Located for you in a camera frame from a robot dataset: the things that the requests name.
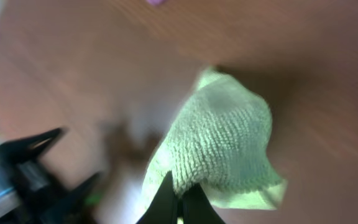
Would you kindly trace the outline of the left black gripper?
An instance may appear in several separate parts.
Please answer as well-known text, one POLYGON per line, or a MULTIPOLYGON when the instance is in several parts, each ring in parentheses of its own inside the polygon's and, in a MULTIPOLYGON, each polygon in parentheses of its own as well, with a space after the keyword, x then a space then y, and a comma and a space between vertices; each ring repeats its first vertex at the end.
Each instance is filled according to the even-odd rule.
POLYGON ((39 163, 65 134, 65 128, 55 128, 0 145, 0 223, 96 223, 91 191, 101 174, 93 174, 59 199, 39 163))

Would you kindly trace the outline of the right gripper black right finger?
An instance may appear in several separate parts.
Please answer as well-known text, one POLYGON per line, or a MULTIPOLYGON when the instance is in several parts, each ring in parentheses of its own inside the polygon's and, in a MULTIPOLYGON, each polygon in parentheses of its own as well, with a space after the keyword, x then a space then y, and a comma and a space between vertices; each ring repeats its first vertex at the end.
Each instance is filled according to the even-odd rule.
POLYGON ((200 184, 192 186, 181 198, 184 224, 224 224, 211 206, 200 184))

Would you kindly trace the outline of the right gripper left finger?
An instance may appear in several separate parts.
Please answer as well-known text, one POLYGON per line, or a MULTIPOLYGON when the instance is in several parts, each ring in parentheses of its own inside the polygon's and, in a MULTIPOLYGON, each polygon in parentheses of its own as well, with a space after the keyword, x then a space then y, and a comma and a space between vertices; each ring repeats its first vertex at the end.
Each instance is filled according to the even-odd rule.
POLYGON ((137 224, 177 224, 177 220, 178 197, 173 191, 173 177, 169 171, 137 224))

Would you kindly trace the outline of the green microfiber cloth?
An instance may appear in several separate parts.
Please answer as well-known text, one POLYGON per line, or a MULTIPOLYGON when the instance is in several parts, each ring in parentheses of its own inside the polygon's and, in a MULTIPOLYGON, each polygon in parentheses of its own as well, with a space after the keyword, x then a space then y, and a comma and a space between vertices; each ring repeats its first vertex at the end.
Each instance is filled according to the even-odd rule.
POLYGON ((200 184, 219 208, 275 210, 287 183, 272 167, 267 102, 231 75, 207 68, 154 150, 142 184, 149 207, 166 173, 183 195, 200 184))

